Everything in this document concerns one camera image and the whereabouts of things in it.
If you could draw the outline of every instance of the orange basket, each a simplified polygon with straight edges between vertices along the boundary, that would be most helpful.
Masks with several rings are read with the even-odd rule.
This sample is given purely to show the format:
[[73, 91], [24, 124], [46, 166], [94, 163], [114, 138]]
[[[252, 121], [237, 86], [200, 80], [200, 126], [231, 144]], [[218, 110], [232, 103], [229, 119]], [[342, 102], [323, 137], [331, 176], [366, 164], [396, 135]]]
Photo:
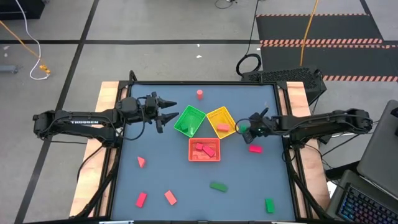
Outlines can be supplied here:
[[[213, 127], [214, 131], [216, 132], [217, 136], [219, 139], [223, 139], [226, 136], [229, 136], [233, 133], [235, 133], [235, 121], [226, 109], [225, 106], [218, 108], [217, 110], [214, 110], [208, 114], [206, 114], [207, 119], [209, 119], [209, 122], [211, 126]], [[218, 124], [227, 124], [229, 126], [229, 131], [224, 132], [224, 131], [218, 131], [217, 130], [217, 125]]]
[[[210, 157], [203, 150], [196, 149], [196, 144], [200, 143], [210, 147], [216, 153]], [[191, 138], [188, 142], [188, 160], [191, 162], [219, 162], [221, 160], [220, 140], [218, 138]]]

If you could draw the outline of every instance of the plastic basket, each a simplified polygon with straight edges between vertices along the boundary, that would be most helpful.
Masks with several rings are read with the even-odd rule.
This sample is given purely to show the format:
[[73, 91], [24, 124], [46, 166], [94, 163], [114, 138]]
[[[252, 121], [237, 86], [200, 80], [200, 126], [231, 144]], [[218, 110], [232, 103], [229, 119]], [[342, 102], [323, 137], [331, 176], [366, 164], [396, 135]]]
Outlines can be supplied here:
[[[209, 122], [210, 122], [211, 126], [213, 127], [214, 131], [216, 132], [219, 139], [223, 139], [226, 136], [229, 136], [236, 132], [235, 131], [235, 121], [225, 106], [220, 107], [217, 110], [214, 110], [214, 111], [208, 113], [206, 116], [209, 119]], [[228, 124], [229, 131], [228, 132], [218, 131], [217, 124]]]
[[174, 129], [192, 138], [205, 117], [206, 114], [204, 112], [188, 105], [181, 114], [180, 118], [174, 124]]
[[[216, 153], [210, 157], [203, 150], [195, 149], [197, 143], [210, 147]], [[221, 160], [220, 140], [218, 138], [191, 138], [188, 141], [188, 160], [191, 162], [219, 162]]]

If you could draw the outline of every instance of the wooden table frame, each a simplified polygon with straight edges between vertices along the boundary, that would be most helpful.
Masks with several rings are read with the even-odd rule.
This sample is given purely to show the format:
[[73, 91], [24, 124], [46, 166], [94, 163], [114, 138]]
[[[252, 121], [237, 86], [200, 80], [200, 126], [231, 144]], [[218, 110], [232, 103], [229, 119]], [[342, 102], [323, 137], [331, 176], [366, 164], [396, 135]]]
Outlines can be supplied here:
[[[96, 112], [104, 111], [106, 109], [114, 108], [116, 101], [116, 96], [120, 93], [118, 92], [119, 82], [103, 82], [101, 89], [99, 91], [98, 101], [96, 105]], [[126, 96], [126, 92], [122, 92], [122, 98]], [[310, 110], [307, 103], [307, 97], [305, 95], [304, 85], [301, 82], [287, 82], [287, 91], [279, 89], [280, 98], [280, 108], [282, 114], [288, 114], [289, 111], [294, 116], [308, 116], [310, 115]], [[307, 143], [309, 146], [313, 146], [315, 149], [318, 148], [316, 140], [312, 139]], [[84, 158], [87, 158], [91, 153], [93, 153], [100, 143], [95, 139], [89, 139], [86, 146], [86, 151]], [[90, 201], [93, 194], [97, 191], [101, 176], [104, 176], [107, 172], [103, 171], [104, 167], [108, 168], [108, 172], [112, 166], [116, 150], [108, 149], [101, 150], [95, 156], [93, 156], [82, 168], [80, 172], [80, 178], [78, 180], [75, 196], [73, 198], [72, 208], [70, 210], [70, 216], [79, 213], [84, 206]], [[315, 151], [311, 147], [305, 147], [300, 150], [300, 155], [296, 158], [301, 158], [302, 163], [297, 163], [294, 160], [294, 168], [296, 170], [302, 164], [301, 171], [305, 175], [305, 182], [307, 184], [307, 189], [313, 195], [315, 200], [321, 205], [322, 208], [326, 209], [330, 197], [328, 193], [328, 188], [326, 185], [325, 172], [323, 170], [322, 160], [320, 159], [319, 152]], [[297, 194], [298, 202], [298, 212], [300, 217], [307, 218], [308, 215], [312, 216], [311, 212], [307, 212], [308, 204], [305, 203], [303, 195], [300, 189], [296, 186], [295, 192]], [[96, 208], [95, 214], [99, 216], [105, 216], [107, 214], [107, 204], [109, 202], [109, 186], [105, 190], [102, 200], [100, 202], [100, 208]]]

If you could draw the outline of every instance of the green block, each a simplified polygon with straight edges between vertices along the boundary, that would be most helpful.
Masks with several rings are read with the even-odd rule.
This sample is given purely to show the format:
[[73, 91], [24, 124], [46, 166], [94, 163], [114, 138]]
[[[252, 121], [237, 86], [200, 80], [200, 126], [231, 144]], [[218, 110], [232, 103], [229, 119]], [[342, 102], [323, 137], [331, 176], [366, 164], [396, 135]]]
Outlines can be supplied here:
[[181, 124], [180, 128], [181, 128], [181, 131], [183, 131], [185, 133], [188, 131], [188, 126], [186, 124]]
[[266, 199], [266, 208], [267, 208], [268, 213], [274, 213], [275, 207], [274, 207], [274, 201], [272, 198]]
[[222, 192], [227, 192], [227, 190], [228, 190], [228, 187], [225, 184], [217, 183], [217, 182], [212, 182], [210, 184], [210, 187], [212, 189], [216, 189], [216, 190], [219, 190], [219, 191], [222, 191]]
[[240, 127], [239, 127], [240, 133], [245, 133], [247, 130], [248, 130], [248, 127], [246, 127], [245, 125], [240, 125]]

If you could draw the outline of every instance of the red block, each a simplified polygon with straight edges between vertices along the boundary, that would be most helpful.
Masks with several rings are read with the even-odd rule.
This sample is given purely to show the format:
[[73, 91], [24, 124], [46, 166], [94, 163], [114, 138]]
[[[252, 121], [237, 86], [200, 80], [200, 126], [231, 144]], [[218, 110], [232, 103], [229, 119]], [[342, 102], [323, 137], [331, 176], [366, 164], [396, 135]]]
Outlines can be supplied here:
[[195, 146], [195, 148], [199, 151], [201, 151], [203, 149], [203, 144], [202, 143], [197, 143], [197, 145]]
[[139, 167], [143, 168], [145, 166], [145, 159], [139, 156], [137, 158], [138, 158]]
[[141, 192], [138, 196], [136, 206], [142, 208], [142, 206], [144, 206], [145, 198], [147, 198], [147, 194]]
[[177, 199], [175, 199], [171, 190], [168, 190], [166, 193], [164, 193], [164, 195], [171, 205], [174, 205], [177, 202]]
[[203, 91], [202, 90], [197, 91], [197, 98], [198, 98], [198, 100], [203, 99]]
[[210, 147], [208, 146], [203, 146], [203, 150], [206, 154], [208, 154], [210, 157], [213, 157], [214, 154], [216, 154], [216, 152], [214, 150], [212, 150]]
[[229, 125], [228, 124], [217, 124], [217, 130], [218, 131], [229, 131]]
[[254, 153], [262, 153], [262, 147], [261, 146], [249, 146], [249, 152], [254, 152]]

